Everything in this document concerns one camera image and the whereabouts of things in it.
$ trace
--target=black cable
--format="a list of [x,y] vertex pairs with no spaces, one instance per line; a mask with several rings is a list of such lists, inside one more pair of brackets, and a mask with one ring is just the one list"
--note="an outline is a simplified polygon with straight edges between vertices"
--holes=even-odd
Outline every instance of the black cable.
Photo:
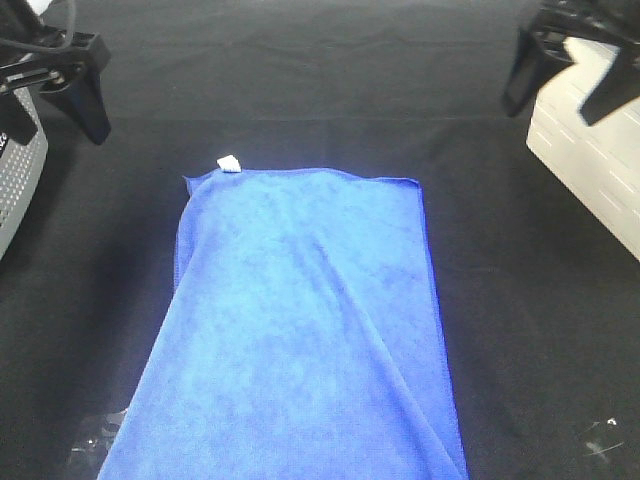
[[14,40],[0,38],[0,46],[15,48],[17,50],[32,53],[54,53],[69,48],[71,46],[71,43],[73,42],[73,36],[76,29],[76,16],[78,12],[76,7],[76,0],[66,0],[66,3],[67,31],[64,35],[64,42],[62,42],[62,45],[58,45],[57,47],[43,47],[40,45],[34,45],[32,43],[16,42]]

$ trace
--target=black cloth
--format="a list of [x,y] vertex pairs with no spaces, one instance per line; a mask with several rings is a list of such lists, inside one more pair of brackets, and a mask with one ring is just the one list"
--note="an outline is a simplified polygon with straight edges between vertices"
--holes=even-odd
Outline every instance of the black cloth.
[[[83,415],[128,404],[181,175],[230,153],[422,183],[472,478],[638,478],[640,264],[500,110],[521,5],[80,2],[113,52],[113,133],[95,147],[40,105],[48,159],[0,261],[2,478],[51,478]],[[612,417],[625,444],[600,471],[580,432]]]

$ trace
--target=blue towel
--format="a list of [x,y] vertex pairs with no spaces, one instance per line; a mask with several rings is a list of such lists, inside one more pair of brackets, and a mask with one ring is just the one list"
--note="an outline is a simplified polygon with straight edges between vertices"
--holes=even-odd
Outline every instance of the blue towel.
[[187,183],[175,295],[99,478],[468,478],[420,186]]

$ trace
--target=metal mesh grille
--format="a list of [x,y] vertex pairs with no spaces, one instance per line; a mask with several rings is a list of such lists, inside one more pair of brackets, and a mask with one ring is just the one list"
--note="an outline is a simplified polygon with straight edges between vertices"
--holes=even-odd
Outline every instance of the metal mesh grille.
[[29,91],[23,88],[16,91],[16,95],[38,124],[38,133],[26,146],[0,134],[0,144],[6,145],[0,156],[0,256],[31,201],[47,152],[47,140]]

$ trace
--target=white towel tag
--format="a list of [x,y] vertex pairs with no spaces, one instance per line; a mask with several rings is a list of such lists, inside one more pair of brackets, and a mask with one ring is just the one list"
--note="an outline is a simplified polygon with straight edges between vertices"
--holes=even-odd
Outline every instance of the white towel tag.
[[226,157],[219,158],[218,165],[220,165],[220,169],[223,172],[240,173],[242,171],[240,162],[233,155],[227,155]]

